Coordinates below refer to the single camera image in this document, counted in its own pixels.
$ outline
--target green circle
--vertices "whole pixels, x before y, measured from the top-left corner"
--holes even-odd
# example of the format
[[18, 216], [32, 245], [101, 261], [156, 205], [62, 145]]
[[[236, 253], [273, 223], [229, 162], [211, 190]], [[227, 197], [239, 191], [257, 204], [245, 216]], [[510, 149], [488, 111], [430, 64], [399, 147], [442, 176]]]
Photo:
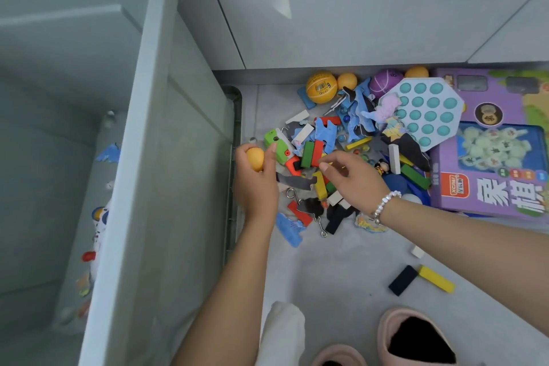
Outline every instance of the green circle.
[[419, 110], [412, 110], [410, 113], [410, 119], [411, 120], [417, 120], [421, 117], [421, 112]]
[[433, 127], [433, 125], [431, 124], [424, 124], [422, 127], [421, 127], [421, 131], [423, 133], [425, 133], [426, 135], [429, 135], [431, 133], [433, 133], [433, 131], [435, 130], [435, 128]]
[[440, 83], [435, 83], [435, 84], [431, 85], [431, 88], [429, 89], [429, 91], [432, 94], [440, 94], [443, 91], [443, 85], [440, 84]]
[[453, 97], [445, 99], [443, 102], [443, 106], [447, 109], [453, 109], [454, 107], [457, 106], [457, 100], [454, 99]]
[[436, 113], [435, 112], [427, 112], [425, 113], [425, 116], [423, 116], [426, 121], [432, 122], [436, 119]]
[[423, 99], [421, 97], [414, 97], [412, 99], [412, 106], [414, 106], [414, 107], [423, 106]]
[[429, 146], [431, 144], [431, 140], [425, 136], [423, 136], [420, 140], [419, 140], [419, 144], [421, 146]]
[[410, 90], [412, 90], [412, 86], [409, 83], [403, 83], [400, 85], [401, 93], [408, 93]]
[[440, 100], [437, 99], [436, 97], [431, 97], [429, 100], [427, 100], [427, 106], [429, 106], [431, 109], [434, 109], [439, 105], [440, 105]]
[[406, 117], [406, 110], [398, 109], [395, 114], [396, 114], [397, 118], [404, 119]]
[[499, 176], [507, 178], [509, 176], [509, 170], [507, 168], [500, 168], [498, 169], [498, 174]]
[[449, 123], [453, 120], [453, 114], [450, 112], [444, 112], [440, 115], [440, 120], [444, 123]]
[[447, 136], [448, 133], [449, 133], [449, 127], [448, 126], [441, 126], [439, 127], [436, 132], [440, 135], [440, 136]]
[[414, 90], [417, 94], [425, 93], [425, 90], [427, 90], [427, 86], [425, 85], [425, 83], [419, 83], [419, 84], [416, 84], [416, 85], [415, 85], [415, 87], [413, 88], [413, 90]]

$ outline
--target bracelet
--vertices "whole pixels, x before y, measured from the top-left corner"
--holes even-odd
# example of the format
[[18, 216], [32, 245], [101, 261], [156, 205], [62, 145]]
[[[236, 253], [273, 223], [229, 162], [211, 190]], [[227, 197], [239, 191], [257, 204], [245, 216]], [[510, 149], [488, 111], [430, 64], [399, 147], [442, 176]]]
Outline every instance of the bracelet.
[[379, 222], [379, 215], [383, 211], [385, 204], [387, 204], [393, 197], [402, 197], [402, 193], [400, 191], [391, 191], [385, 197], [383, 197], [383, 199], [381, 200], [381, 203], [379, 204], [378, 208], [375, 209], [375, 212], [373, 214], [373, 219], [375, 224], [381, 224]]

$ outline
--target hand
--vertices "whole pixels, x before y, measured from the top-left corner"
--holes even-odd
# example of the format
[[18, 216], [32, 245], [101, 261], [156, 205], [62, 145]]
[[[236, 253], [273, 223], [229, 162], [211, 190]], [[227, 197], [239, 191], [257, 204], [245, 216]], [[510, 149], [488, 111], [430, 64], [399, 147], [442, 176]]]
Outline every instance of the hand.
[[260, 219], [274, 227], [278, 211], [275, 156], [277, 142], [273, 142], [265, 152], [263, 172], [256, 172], [251, 168], [246, 155], [250, 148], [257, 148], [257, 145], [243, 144], [234, 152], [237, 164], [234, 195], [244, 210], [246, 220]]
[[358, 155], [335, 151], [319, 162], [320, 170], [343, 198], [363, 213], [372, 214], [390, 192], [377, 170]]

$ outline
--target purple ball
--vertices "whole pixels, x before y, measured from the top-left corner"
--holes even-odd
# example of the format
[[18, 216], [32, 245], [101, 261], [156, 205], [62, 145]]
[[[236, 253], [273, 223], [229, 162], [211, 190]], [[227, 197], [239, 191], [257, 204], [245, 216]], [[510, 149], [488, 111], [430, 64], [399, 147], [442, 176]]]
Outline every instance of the purple ball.
[[372, 77], [368, 87], [370, 88], [370, 92], [374, 94], [375, 98], [379, 99], [386, 92], [397, 85], [403, 78], [404, 76], [400, 71], [385, 69]]

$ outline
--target teal bubble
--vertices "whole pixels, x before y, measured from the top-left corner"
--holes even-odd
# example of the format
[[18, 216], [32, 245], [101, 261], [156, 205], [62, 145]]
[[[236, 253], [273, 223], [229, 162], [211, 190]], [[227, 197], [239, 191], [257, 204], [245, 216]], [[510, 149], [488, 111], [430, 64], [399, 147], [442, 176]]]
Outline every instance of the teal bubble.
[[419, 140], [419, 144], [421, 146], [429, 146], [431, 144], [431, 140], [429, 138], [426, 138], [425, 136], [423, 136], [420, 140]]
[[449, 134], [449, 127], [448, 126], [441, 126], [439, 127], [436, 132], [440, 135], [440, 136], [446, 136]]
[[425, 116], [423, 116], [426, 121], [432, 122], [436, 119], [436, 113], [435, 112], [427, 112], [425, 113]]
[[453, 109], [454, 107], [457, 106], [457, 100], [454, 99], [453, 97], [450, 97], [449, 99], [445, 99], [443, 106], [447, 109]]
[[453, 114], [450, 112], [444, 112], [440, 115], [440, 121], [444, 123], [449, 123], [453, 120]]
[[423, 99], [421, 97], [415, 97], [412, 99], [412, 106], [421, 107], [423, 106]]
[[431, 85], [431, 88], [429, 89], [429, 91], [432, 94], [440, 94], [443, 91], [443, 85], [440, 84], [440, 83], [435, 83], [435, 84]]
[[435, 128], [431, 124], [425, 124], [421, 127], [421, 131], [423, 133], [425, 133], [426, 135], [429, 135], [429, 134], [433, 133], [434, 130], [435, 130]]
[[413, 90], [414, 90], [417, 94], [425, 93], [425, 90], [427, 90], [427, 86], [425, 85], [425, 83], [419, 83], [419, 84], [416, 84], [416, 85], [415, 85], [415, 87], [413, 88]]
[[409, 83], [403, 83], [400, 85], [401, 93], [409, 93], [410, 90], [412, 90], [412, 86]]
[[427, 106], [429, 106], [431, 109], [434, 109], [439, 105], [440, 105], [440, 100], [437, 99], [436, 97], [431, 97], [429, 100], [427, 100]]
[[419, 110], [413, 110], [411, 113], [410, 113], [410, 119], [411, 120], [417, 120], [421, 117], [421, 112]]

